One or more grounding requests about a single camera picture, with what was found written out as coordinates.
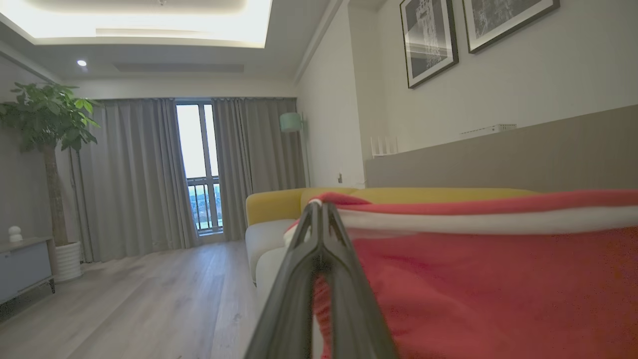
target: window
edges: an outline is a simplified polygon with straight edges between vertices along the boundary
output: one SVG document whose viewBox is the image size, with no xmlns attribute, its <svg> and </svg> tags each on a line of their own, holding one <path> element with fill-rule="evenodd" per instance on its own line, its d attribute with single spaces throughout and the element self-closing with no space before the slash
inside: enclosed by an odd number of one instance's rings
<svg viewBox="0 0 638 359">
<path fill-rule="evenodd" d="M 219 232 L 223 222 L 212 105 L 177 105 L 177 122 L 195 227 L 200 234 Z"/>
</svg>

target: potted plant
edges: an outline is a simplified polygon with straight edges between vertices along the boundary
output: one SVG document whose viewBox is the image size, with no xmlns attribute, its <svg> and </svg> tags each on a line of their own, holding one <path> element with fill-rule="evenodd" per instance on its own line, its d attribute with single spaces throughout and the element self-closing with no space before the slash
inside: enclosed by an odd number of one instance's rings
<svg viewBox="0 0 638 359">
<path fill-rule="evenodd" d="M 82 144 L 97 143 L 88 126 L 98 126 L 87 114 L 93 113 L 93 104 L 86 98 L 75 98 L 72 87 L 60 84 L 15 83 L 15 102 L 0 103 L 0 124 L 15 128 L 22 135 L 21 151 L 37 149 L 44 154 L 47 172 L 49 206 L 59 281 L 79 277 L 80 243 L 69 244 L 64 222 L 64 209 L 60 181 L 57 173 L 56 148 L 80 151 Z"/>
</svg>

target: white figurine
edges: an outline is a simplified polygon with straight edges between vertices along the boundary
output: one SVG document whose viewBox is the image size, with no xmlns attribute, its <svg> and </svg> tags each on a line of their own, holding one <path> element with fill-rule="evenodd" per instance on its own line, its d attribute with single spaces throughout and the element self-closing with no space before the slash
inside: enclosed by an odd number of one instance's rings
<svg viewBox="0 0 638 359">
<path fill-rule="evenodd" d="M 19 242 L 22 240 L 22 230 L 20 227 L 13 226 L 9 228 L 9 242 Z"/>
</svg>

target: wall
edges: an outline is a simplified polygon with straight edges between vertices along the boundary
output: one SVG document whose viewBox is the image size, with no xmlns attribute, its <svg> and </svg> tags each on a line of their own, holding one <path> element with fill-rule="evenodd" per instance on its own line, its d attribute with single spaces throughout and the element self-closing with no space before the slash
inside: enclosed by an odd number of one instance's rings
<svg viewBox="0 0 638 359">
<path fill-rule="evenodd" d="M 354 64 L 359 130 L 363 161 L 372 158 L 370 138 L 388 133 L 383 86 L 377 14 L 374 9 L 353 4 L 348 6 L 352 58 Z"/>
<path fill-rule="evenodd" d="M 408 151 L 498 123 L 529 126 L 638 103 L 638 1 L 561 0 L 561 8 L 469 54 L 452 0 L 459 64 L 407 88 L 399 4 L 378 13 L 389 132 Z"/>
<path fill-rule="evenodd" d="M 347 2 L 341 3 L 297 87 L 298 111 L 308 121 L 313 187 L 365 183 Z M 343 183 L 337 182 L 339 173 Z"/>
<path fill-rule="evenodd" d="M 12 101 L 14 82 L 41 79 L 0 56 L 0 102 Z M 0 242 L 8 241 L 7 230 L 22 228 L 26 238 L 51 235 L 47 177 L 41 153 L 19 151 L 20 135 L 0 129 Z"/>
<path fill-rule="evenodd" d="M 162 97 L 296 97 L 292 81 L 218 77 L 136 77 L 74 80 L 76 94 L 95 99 Z"/>
</svg>

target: gray curtain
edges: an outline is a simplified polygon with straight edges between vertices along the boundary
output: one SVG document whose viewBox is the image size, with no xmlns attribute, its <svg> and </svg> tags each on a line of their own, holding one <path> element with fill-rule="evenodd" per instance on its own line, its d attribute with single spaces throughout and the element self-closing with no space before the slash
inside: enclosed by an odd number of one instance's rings
<svg viewBox="0 0 638 359">
<path fill-rule="evenodd" d="M 108 100 L 98 143 L 80 152 L 95 261 L 199 244 L 189 205 L 174 100 Z"/>
<path fill-rule="evenodd" d="M 299 133 L 282 134 L 279 116 L 294 99 L 213 99 L 219 192 L 226 240 L 246 232 L 246 198 L 305 185 Z"/>
</svg>

